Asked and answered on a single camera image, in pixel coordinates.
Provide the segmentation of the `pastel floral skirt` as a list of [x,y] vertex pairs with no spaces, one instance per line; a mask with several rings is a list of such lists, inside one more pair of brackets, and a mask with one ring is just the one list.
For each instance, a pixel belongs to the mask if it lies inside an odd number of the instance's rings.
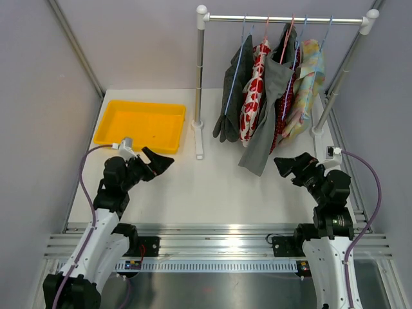
[[314,100],[325,81],[324,52],[315,39],[301,43],[303,59],[297,67],[294,82],[294,100],[281,130],[279,145],[291,143],[312,123],[311,110]]

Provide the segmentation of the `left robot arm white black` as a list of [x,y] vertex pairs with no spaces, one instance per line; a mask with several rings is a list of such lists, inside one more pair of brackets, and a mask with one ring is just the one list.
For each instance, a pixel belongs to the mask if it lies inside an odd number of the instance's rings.
[[119,259],[145,250],[135,225],[121,223],[130,201],[129,191],[140,182],[150,182],[174,163],[174,159],[142,152],[144,162],[131,148],[116,145],[119,155],[104,162],[103,177],[95,198],[88,198],[91,218],[67,262],[43,281],[46,308],[100,308],[101,293]]

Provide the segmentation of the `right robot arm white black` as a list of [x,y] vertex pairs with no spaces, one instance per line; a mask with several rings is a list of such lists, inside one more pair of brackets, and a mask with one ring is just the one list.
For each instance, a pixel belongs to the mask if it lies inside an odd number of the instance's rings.
[[350,249],[355,233],[346,206],[350,176],[327,171],[309,153],[274,163],[283,178],[292,174],[292,183],[307,189],[317,204],[313,222],[298,224],[292,239],[293,250],[308,261],[317,307],[362,308]]

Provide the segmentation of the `red white polka-dot skirt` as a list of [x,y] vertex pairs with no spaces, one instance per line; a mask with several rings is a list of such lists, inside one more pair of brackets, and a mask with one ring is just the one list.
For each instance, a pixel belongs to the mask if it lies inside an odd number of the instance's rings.
[[277,95],[274,101],[276,122],[270,153],[275,149],[277,140],[280,139],[286,127],[286,119],[294,99],[295,71],[300,62],[300,49],[295,46],[294,42],[289,42],[282,51],[283,53],[276,50],[270,57],[277,65],[275,72],[279,72],[282,78],[287,78],[287,81],[280,85],[280,90],[283,90],[281,96]]

